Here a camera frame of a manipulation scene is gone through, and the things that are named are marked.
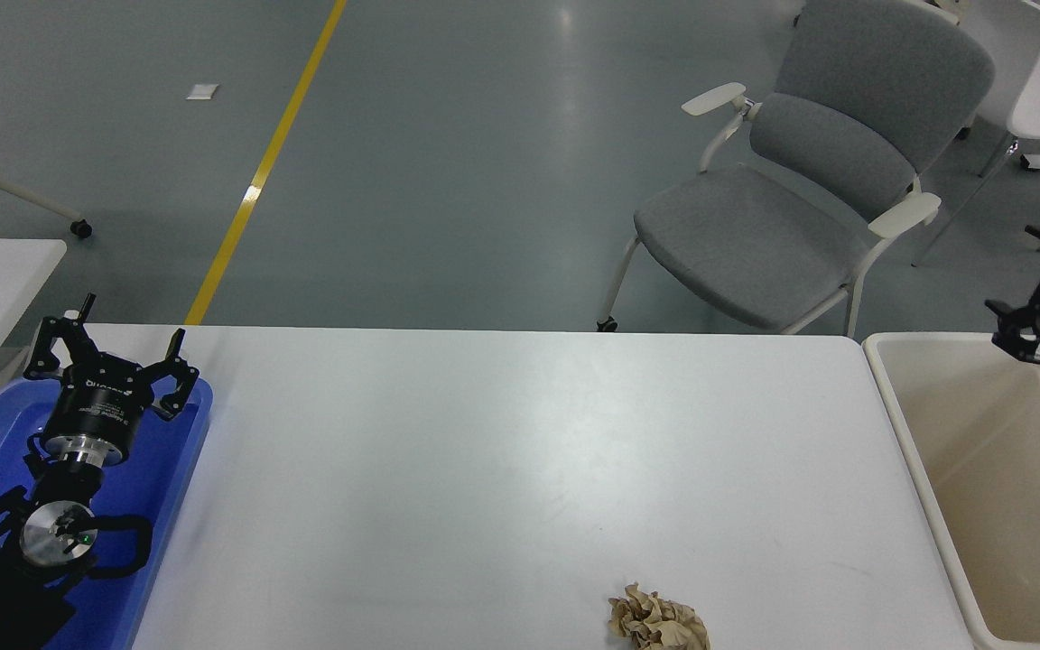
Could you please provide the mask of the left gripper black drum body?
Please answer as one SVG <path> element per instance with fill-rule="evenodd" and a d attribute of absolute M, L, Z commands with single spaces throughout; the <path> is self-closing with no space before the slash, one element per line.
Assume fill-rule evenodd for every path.
<path fill-rule="evenodd" d="M 59 376 L 60 394 L 42 428 L 42 446 L 58 448 L 69 439 L 94 439 L 112 448 L 131 448 L 157 380 L 160 376 L 149 367 L 118 357 L 67 367 Z"/>

